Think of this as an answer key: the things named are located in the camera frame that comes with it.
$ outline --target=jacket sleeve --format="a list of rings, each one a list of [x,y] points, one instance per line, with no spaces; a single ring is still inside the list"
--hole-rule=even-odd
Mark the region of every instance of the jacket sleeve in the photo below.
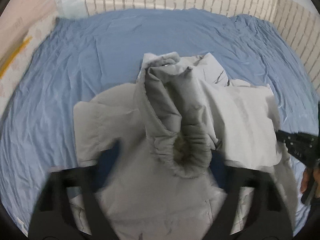
[[[314,198],[305,226],[293,240],[320,239],[320,198]]]

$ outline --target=bed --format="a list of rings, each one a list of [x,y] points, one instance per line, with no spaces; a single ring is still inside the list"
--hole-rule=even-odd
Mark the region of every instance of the bed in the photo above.
[[[282,130],[318,134],[320,17],[314,8],[307,10],[293,0],[55,1],[52,12],[60,16],[93,16],[59,18],[53,25],[53,14],[38,23],[38,29],[46,27],[33,47],[27,47],[31,63],[21,65],[20,76],[10,74],[18,50],[1,79],[2,84],[15,82],[2,103],[0,197],[23,232],[50,168],[77,166],[73,106],[135,82],[145,52],[210,52],[229,78],[271,86]],[[241,13],[256,17],[236,16]],[[24,41],[36,37],[36,30]],[[292,168],[299,182],[304,166],[292,158]],[[295,232],[307,214],[300,203]]]

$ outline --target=white fabric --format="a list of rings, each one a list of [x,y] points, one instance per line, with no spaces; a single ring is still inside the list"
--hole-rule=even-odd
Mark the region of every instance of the white fabric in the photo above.
[[[220,86],[212,82],[223,73],[220,70],[211,71],[212,79],[207,83],[205,75],[198,77],[204,70],[214,68],[212,59],[211,54],[182,60],[176,52],[145,55],[136,98],[151,152],[158,154],[175,174],[191,177],[187,174],[190,171],[181,171],[172,164],[168,145],[173,145],[182,131],[186,138],[191,138],[188,144],[192,148],[190,133],[196,134],[197,154],[203,157],[197,159],[199,165],[193,165],[195,173],[196,169],[205,167],[204,132],[211,148],[223,142],[221,150],[229,165],[258,170],[278,164],[281,153],[274,130],[280,128],[280,119],[271,89],[244,81],[234,82],[237,87]]]
[[[142,70],[147,68],[148,64],[157,58],[160,58],[160,56],[152,53],[144,54],[137,80],[139,80]],[[207,53],[204,56],[182,57],[180,58],[180,62],[184,65],[193,66],[193,74],[208,84],[228,85],[229,79],[226,71],[211,53]]]
[[[222,150],[232,165],[272,173],[294,218],[297,202],[292,192],[296,187],[285,149],[276,146],[274,127],[278,126],[278,117],[271,90],[242,81],[223,87],[196,79],[203,95],[201,99],[205,99],[210,113],[210,118],[204,119],[204,127],[214,128],[214,140],[223,141]],[[225,194],[217,188],[209,172],[183,179],[150,154],[144,116],[134,97],[136,87],[124,84],[97,95],[89,103],[75,105],[79,164],[88,165],[100,151],[120,138],[122,146],[117,165],[108,186],[97,194],[120,239],[201,239]],[[242,192],[233,233],[243,228],[251,191]],[[72,203],[81,207],[81,197],[74,198]],[[81,214],[78,223],[86,224]]]

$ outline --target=mattress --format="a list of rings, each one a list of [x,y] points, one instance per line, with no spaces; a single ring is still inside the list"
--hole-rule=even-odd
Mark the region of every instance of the mattress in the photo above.
[[[55,0],[10,0],[0,16],[0,64],[19,46],[28,29],[56,12]]]
[[[87,19],[59,19],[35,51],[2,117],[0,196],[28,229],[33,205],[52,166],[77,166],[73,106],[135,82],[144,53],[212,53],[229,78],[269,84],[281,129],[318,133],[318,96],[303,64],[269,22],[203,10],[131,9]],[[297,176],[304,169],[293,161]],[[297,229],[308,210],[300,208]]]
[[[249,14],[272,22],[295,50],[320,94],[320,15],[311,0],[56,0],[64,17],[129,8],[197,8],[222,15]]]
[[[0,117],[32,59],[33,52],[55,27],[57,12],[33,24],[0,70]]]

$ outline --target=blue bed sheet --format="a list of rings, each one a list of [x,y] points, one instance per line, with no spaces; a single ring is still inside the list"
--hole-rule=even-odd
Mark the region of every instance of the blue bed sheet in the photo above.
[[[135,82],[143,54],[212,53],[229,78],[270,84],[282,129],[318,134],[317,101],[295,52],[269,22],[206,11],[131,9],[87,19],[59,19],[35,51],[2,118],[0,196],[13,220],[28,229],[50,167],[77,166],[73,106]],[[299,179],[304,167],[293,160]],[[308,209],[299,206],[297,229]]]

